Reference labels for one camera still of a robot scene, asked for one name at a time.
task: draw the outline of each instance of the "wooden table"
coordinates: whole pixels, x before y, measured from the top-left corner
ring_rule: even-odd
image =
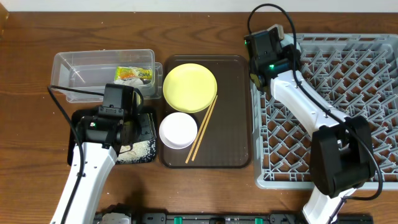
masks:
[[[398,34],[397,14],[291,13],[297,32]],[[48,223],[69,166],[69,127],[50,99],[52,62],[58,52],[152,49],[164,63],[174,54],[238,54],[247,57],[243,35],[248,13],[47,13],[12,12],[0,41],[0,222]],[[259,13],[252,30],[282,24],[279,13]],[[71,115],[92,105],[61,104]],[[310,191],[261,190],[253,165],[245,169],[173,170],[158,159],[116,166],[99,208],[126,203],[137,208],[187,213],[269,213],[302,209]],[[359,191],[365,196],[373,192]],[[342,213],[370,213],[394,223],[398,192],[372,202],[349,202]]]

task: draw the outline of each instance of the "white bowl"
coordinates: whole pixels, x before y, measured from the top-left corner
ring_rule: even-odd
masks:
[[[198,134],[195,120],[186,113],[172,113],[163,119],[159,128],[162,142],[172,149],[183,149],[192,144]]]

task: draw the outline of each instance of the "clear plastic container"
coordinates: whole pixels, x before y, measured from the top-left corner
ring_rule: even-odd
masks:
[[[76,90],[104,93],[105,84],[113,83],[116,67],[139,67],[152,70],[152,80],[140,89],[146,99],[160,98],[162,86],[162,65],[155,66],[155,53],[152,50],[96,50],[87,52],[62,52],[54,58],[51,84]],[[101,102],[102,96],[57,90],[67,96],[70,103]]]

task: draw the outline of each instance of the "wooden chopstick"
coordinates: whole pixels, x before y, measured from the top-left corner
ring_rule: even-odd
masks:
[[[195,160],[195,157],[197,156],[197,152],[198,152],[199,147],[200,147],[201,139],[203,138],[203,135],[205,134],[205,131],[206,131],[206,128],[207,128],[207,124],[209,123],[211,114],[212,114],[212,112],[213,112],[213,108],[214,108],[214,106],[216,105],[217,97],[218,97],[218,96],[216,96],[216,98],[214,99],[213,104],[211,105],[211,109],[210,109],[209,115],[208,115],[208,117],[207,117],[207,120],[206,120],[206,123],[205,123],[205,127],[203,127],[203,131],[202,131],[201,134],[200,134],[200,138],[199,138],[199,142],[198,142],[197,148],[195,149],[195,152],[193,153],[192,161],[194,161],[194,160]]]
[[[216,99],[217,99],[217,96],[216,96],[216,98],[213,100],[213,102],[211,102],[211,103],[210,103],[210,106],[207,108],[207,112],[206,112],[205,118],[203,118],[203,121],[201,122],[201,125],[200,125],[200,128],[199,128],[199,131],[198,131],[197,137],[196,137],[196,138],[195,138],[195,140],[193,141],[193,143],[192,143],[192,147],[191,147],[191,150],[189,151],[189,154],[188,154],[187,160],[185,161],[185,163],[186,163],[186,164],[188,163],[188,161],[189,161],[189,158],[191,157],[191,154],[192,154],[192,152],[193,152],[193,149],[195,148],[195,144],[196,144],[196,143],[197,143],[197,141],[198,141],[198,138],[199,138],[200,132],[201,132],[201,130],[202,130],[202,128],[203,128],[203,126],[204,126],[204,125],[205,125],[205,123],[206,123],[207,116],[209,115],[209,112],[210,112],[210,110],[211,110],[211,107],[213,106],[213,103],[216,101]]]

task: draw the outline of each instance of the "yellow snack package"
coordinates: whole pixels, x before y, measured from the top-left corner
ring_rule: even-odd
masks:
[[[117,67],[116,74],[114,76],[115,80],[128,80],[131,78],[140,78],[143,80],[152,79],[152,70],[137,68],[137,67]]]

